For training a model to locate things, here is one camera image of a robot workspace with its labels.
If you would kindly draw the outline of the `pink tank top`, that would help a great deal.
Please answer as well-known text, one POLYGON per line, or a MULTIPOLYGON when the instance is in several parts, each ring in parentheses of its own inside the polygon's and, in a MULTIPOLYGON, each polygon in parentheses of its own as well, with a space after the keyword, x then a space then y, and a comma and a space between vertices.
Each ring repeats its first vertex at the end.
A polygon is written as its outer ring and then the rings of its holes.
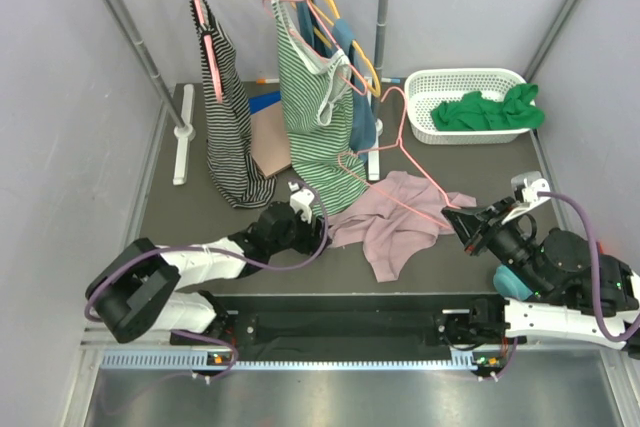
POLYGON ((414 254, 454 233, 442 214, 448 203, 474 207, 476 199, 459 192, 443 196, 424 177, 392 171, 329 218, 331 246, 360 243, 376 281, 395 281, 414 254))

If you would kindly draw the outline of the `yellow hanger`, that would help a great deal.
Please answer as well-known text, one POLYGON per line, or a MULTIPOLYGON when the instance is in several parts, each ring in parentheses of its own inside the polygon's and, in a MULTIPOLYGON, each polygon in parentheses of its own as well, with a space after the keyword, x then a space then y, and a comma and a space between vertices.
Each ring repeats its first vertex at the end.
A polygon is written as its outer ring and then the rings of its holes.
POLYGON ((283 0, 294 6, 303 19, 297 30, 283 13, 282 24, 293 49, 313 74, 336 78, 359 96, 381 95, 381 84, 373 63, 355 39, 334 0, 283 0))

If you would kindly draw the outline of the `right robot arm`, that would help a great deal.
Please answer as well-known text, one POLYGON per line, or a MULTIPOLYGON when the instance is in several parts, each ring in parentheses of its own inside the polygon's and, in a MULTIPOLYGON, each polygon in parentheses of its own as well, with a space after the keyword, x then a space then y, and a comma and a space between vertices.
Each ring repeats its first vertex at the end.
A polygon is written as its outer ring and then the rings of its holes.
POLYGON ((623 339, 639 313, 639 276, 617 258, 599 254, 580 235, 553 228, 542 240, 525 232, 535 203, 506 197, 487 207, 442 210, 470 256, 485 251, 499 266, 493 277, 503 297, 497 309, 475 305, 469 335, 487 343, 500 333, 588 342, 639 357, 639 336, 623 339))

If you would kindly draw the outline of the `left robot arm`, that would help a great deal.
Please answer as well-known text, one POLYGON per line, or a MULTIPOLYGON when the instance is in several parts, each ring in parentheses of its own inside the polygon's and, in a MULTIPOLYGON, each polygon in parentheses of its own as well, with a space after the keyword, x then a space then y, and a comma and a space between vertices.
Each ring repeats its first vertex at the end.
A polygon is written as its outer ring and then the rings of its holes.
POLYGON ((139 238, 89 284, 85 313, 121 344, 176 330, 216 343, 226 334, 227 313, 192 287, 270 270, 271 258, 284 251, 313 262, 328 243, 324 216, 296 199, 271 203, 248 227, 214 242, 169 247, 139 238))

